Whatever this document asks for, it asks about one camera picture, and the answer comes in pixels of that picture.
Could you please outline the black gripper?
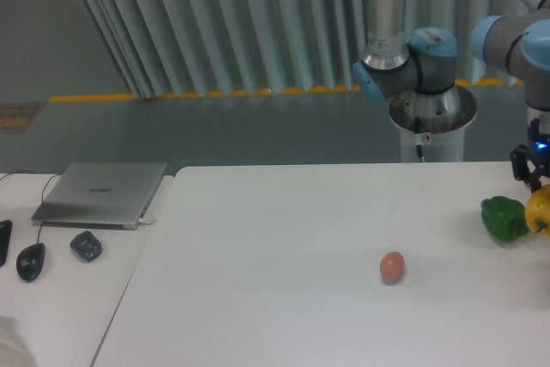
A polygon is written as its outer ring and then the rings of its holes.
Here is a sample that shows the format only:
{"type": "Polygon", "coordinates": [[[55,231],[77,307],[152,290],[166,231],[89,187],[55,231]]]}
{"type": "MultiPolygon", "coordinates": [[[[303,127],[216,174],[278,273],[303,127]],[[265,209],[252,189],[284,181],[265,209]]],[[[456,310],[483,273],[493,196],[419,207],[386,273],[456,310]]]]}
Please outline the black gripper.
{"type": "Polygon", "coordinates": [[[515,180],[522,181],[534,193],[541,188],[541,178],[549,169],[549,134],[542,130],[540,118],[530,120],[528,146],[520,144],[510,153],[515,180]]]}

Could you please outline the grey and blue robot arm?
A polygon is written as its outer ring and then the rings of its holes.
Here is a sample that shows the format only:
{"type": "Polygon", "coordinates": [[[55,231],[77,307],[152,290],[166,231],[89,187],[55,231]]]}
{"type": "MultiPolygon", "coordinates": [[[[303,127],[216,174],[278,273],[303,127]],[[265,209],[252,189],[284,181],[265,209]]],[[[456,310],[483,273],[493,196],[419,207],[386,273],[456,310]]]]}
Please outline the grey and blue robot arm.
{"type": "MultiPolygon", "coordinates": [[[[523,81],[528,142],[510,153],[513,175],[532,192],[549,175],[549,0],[523,0],[533,11],[515,19],[491,15],[474,28],[470,47],[483,64],[523,81]]],[[[455,84],[455,36],[418,28],[406,36],[405,0],[369,0],[368,36],[352,72],[371,101],[390,99],[390,116],[416,135],[464,128],[477,107],[455,84]]]]}

